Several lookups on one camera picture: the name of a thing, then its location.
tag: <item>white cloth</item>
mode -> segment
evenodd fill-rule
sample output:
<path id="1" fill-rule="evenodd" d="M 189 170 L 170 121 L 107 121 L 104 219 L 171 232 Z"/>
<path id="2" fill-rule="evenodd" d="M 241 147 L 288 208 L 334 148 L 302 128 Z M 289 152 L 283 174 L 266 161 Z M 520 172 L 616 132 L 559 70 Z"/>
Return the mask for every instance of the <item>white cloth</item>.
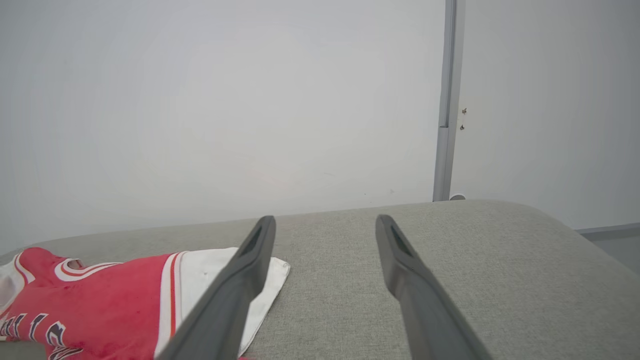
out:
<path id="1" fill-rule="evenodd" d="M 180 262 L 180 293 L 182 294 L 182 317 L 185 318 L 200 300 L 202 294 L 218 276 L 231 257 L 238 250 L 237 247 L 227 249 L 211 249 L 189 251 L 184 253 Z M 267 316 L 273 301 L 278 296 L 282 285 L 289 275 L 290 266 L 278 258 L 271 258 L 269 272 L 264 282 L 262 293 L 249 305 L 246 315 L 244 332 L 240 342 L 238 356 L 241 356 L 251 345 L 256 332 Z"/>

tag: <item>jersey lettering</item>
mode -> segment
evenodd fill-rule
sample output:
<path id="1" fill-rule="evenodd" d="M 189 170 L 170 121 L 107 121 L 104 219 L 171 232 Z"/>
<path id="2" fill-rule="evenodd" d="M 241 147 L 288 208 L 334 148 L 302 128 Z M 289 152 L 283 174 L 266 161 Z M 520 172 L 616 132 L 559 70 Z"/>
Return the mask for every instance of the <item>jersey lettering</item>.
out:
<path id="1" fill-rule="evenodd" d="M 36 341 L 36 339 L 33 337 L 33 334 L 36 332 L 36 328 L 38 327 L 38 324 L 42 320 L 44 320 L 44 318 L 46 318 L 47 315 L 49 314 L 39 314 L 31 322 L 31 327 L 29 328 L 29 339 L 31 339 L 31 341 Z"/>
<path id="2" fill-rule="evenodd" d="M 18 333 L 18 326 L 20 325 L 22 319 L 24 319 L 25 316 L 27 316 L 27 314 L 18 315 L 18 317 L 15 318 L 15 322 L 13 323 L 13 335 L 18 339 L 20 338 L 20 334 Z"/>
<path id="3" fill-rule="evenodd" d="M 56 347 L 49 355 L 49 360 L 62 360 L 80 352 L 82 352 L 81 348 Z"/>
<path id="4" fill-rule="evenodd" d="M 51 324 L 45 333 L 47 343 L 51 346 L 64 347 L 65 344 L 62 342 L 62 336 L 65 333 L 65 329 L 66 327 L 62 325 L 61 322 L 54 322 Z"/>
<path id="5" fill-rule="evenodd" d="M 3 336 L 12 336 L 11 333 L 9 332 L 11 330 L 11 324 L 13 323 L 13 320 L 15 319 L 15 317 L 11 317 L 9 318 L 4 325 L 2 326 L 3 330 Z"/>

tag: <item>jersey armhole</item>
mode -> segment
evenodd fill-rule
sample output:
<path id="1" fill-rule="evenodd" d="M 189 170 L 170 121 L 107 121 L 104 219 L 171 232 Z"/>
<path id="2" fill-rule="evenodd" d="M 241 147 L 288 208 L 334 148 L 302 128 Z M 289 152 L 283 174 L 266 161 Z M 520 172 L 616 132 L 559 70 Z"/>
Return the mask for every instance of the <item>jersey armhole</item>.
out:
<path id="1" fill-rule="evenodd" d="M 10 263 L 0 266 L 0 316 L 11 307 L 13 301 L 27 284 L 35 280 L 33 274 L 22 266 L 20 254 L 13 257 Z"/>

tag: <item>gray floor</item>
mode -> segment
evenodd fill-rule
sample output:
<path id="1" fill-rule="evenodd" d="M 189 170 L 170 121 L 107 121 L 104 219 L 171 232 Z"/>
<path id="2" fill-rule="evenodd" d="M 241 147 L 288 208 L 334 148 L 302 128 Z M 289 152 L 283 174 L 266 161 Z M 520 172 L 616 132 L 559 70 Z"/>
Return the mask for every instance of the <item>gray floor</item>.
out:
<path id="1" fill-rule="evenodd" d="M 593 243 L 640 275 L 640 236 L 597 240 Z"/>

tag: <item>gray fabric cushion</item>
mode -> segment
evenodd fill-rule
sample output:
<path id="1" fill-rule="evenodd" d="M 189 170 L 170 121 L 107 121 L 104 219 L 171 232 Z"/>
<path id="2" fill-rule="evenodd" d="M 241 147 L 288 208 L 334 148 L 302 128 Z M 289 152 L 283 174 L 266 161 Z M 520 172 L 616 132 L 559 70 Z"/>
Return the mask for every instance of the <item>gray fabric cushion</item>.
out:
<path id="1" fill-rule="evenodd" d="M 374 238 L 380 213 L 395 218 L 494 358 L 640 354 L 634 273 L 536 209 L 464 200 L 277 217 L 273 255 L 289 262 L 291 272 L 248 357 L 410 357 L 399 304 L 382 279 Z M 92 265 L 238 246 L 254 223 L 95 234 L 38 246 Z M 29 359 L 33 349 L 0 344 L 0 358 Z"/>

